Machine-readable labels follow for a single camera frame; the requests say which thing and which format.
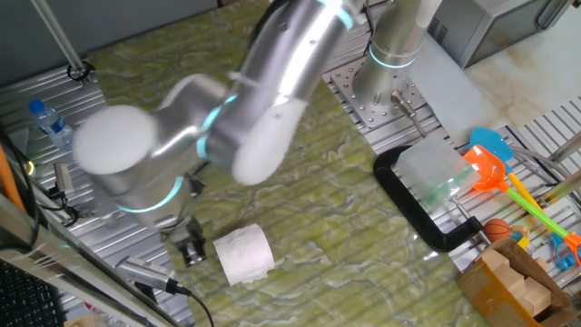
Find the keyboard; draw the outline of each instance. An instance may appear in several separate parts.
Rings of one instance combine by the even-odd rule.
[[[62,327],[63,320],[53,286],[0,262],[0,325]]]

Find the black clamp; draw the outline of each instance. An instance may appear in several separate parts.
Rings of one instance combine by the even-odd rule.
[[[373,165],[373,173],[383,190],[429,247],[438,252],[448,253],[476,236],[482,230],[482,224],[472,216],[449,233],[439,230],[429,214],[391,169],[398,161],[399,155],[409,148],[410,146],[399,146],[381,154]]]
[[[69,65],[69,67],[66,69],[66,74],[73,81],[81,82],[81,81],[83,81],[83,79],[87,78],[87,76],[89,76],[90,73],[94,72],[94,66],[92,64],[89,64],[89,63],[83,61],[83,66],[84,66],[83,73],[76,76],[76,77],[73,77],[71,75],[71,73],[73,72],[73,67],[71,65]]]

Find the orange pole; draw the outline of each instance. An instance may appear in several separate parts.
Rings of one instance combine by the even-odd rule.
[[[6,154],[4,153],[4,148],[0,145],[0,177],[2,177],[2,184],[6,189],[6,195],[8,199],[12,201],[20,210],[26,213],[25,205],[22,203],[20,198],[20,193],[16,187],[15,177],[12,175],[12,170],[10,169],[10,164],[8,159],[6,159]]]

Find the orange toy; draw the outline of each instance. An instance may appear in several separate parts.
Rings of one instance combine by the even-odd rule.
[[[510,226],[502,219],[494,218],[484,224],[484,234],[491,241],[498,241],[501,238],[510,237]]]
[[[581,237],[566,231],[558,223],[555,223],[549,216],[543,213],[542,210],[538,210],[535,205],[527,201],[527,199],[517,191],[510,188],[510,186],[505,182],[505,165],[500,161],[500,159],[496,158],[495,155],[479,145],[474,145],[464,155],[464,159],[466,159],[466,161],[472,165],[472,168],[480,174],[480,180],[474,183],[475,189],[478,191],[498,189],[506,193],[516,203],[520,204],[520,206],[530,214],[534,215],[548,230],[559,235],[573,251],[577,263],[581,265],[581,260],[579,260],[579,255],[577,253],[577,248],[581,243]]]

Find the toilet paper roll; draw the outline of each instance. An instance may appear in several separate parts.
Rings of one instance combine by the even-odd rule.
[[[256,223],[214,241],[214,247],[230,286],[265,278],[274,268],[271,248]]]

